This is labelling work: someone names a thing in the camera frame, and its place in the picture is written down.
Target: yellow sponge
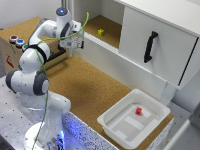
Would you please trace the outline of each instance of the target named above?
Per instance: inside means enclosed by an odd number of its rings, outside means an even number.
[[[103,35],[104,35],[104,30],[99,29],[99,30],[98,30],[98,35],[99,35],[99,36],[103,36]]]

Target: black ring on robot arm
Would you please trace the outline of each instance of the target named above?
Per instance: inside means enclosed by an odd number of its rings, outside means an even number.
[[[43,57],[43,59],[44,59],[44,64],[47,62],[47,56],[46,56],[45,52],[44,52],[37,44],[35,44],[35,45],[29,45],[29,46],[26,48],[26,50],[27,50],[28,48],[37,49],[38,52],[42,55],[42,57]]]

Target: cable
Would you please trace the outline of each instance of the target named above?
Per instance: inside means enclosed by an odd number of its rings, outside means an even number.
[[[86,17],[85,23],[83,24],[82,28],[81,28],[78,32],[76,32],[76,33],[74,33],[74,34],[71,34],[70,36],[67,36],[67,37],[44,39],[44,40],[41,40],[40,42],[38,42],[38,45],[41,44],[41,43],[44,42],[44,41],[47,41],[47,40],[61,40],[61,39],[66,39],[66,38],[73,37],[73,36],[75,36],[76,34],[80,33],[82,30],[83,30],[83,40],[84,40],[84,28],[85,28],[85,26],[86,26],[88,20],[89,20],[89,13],[87,12],[87,17]],[[42,67],[43,67],[43,70],[44,70],[44,72],[45,72],[45,74],[46,74],[46,68],[45,68],[44,64],[42,63],[42,59],[41,59],[41,57],[40,57],[39,52],[38,52],[37,49],[36,49],[36,53],[37,53],[37,56],[38,56],[38,58],[39,58],[39,60],[40,60],[41,65],[42,65]],[[44,119],[45,119],[45,117],[46,117],[47,103],[48,103],[48,95],[49,95],[49,92],[47,91],[44,116],[43,116],[43,119],[42,119],[42,122],[41,122],[41,125],[40,125],[40,128],[39,128],[39,131],[38,131],[38,133],[37,133],[37,136],[36,136],[36,138],[35,138],[35,141],[34,141],[32,150],[34,149],[35,143],[36,143],[37,140],[38,140],[38,136],[39,136],[39,134],[40,134],[40,130],[41,130],[41,128],[42,128],[42,124],[44,123]]]

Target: white cabinet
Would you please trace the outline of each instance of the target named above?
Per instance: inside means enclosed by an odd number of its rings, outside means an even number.
[[[150,56],[144,62],[152,32]],[[160,77],[179,86],[193,53],[197,37],[129,7],[125,8],[119,53]]]

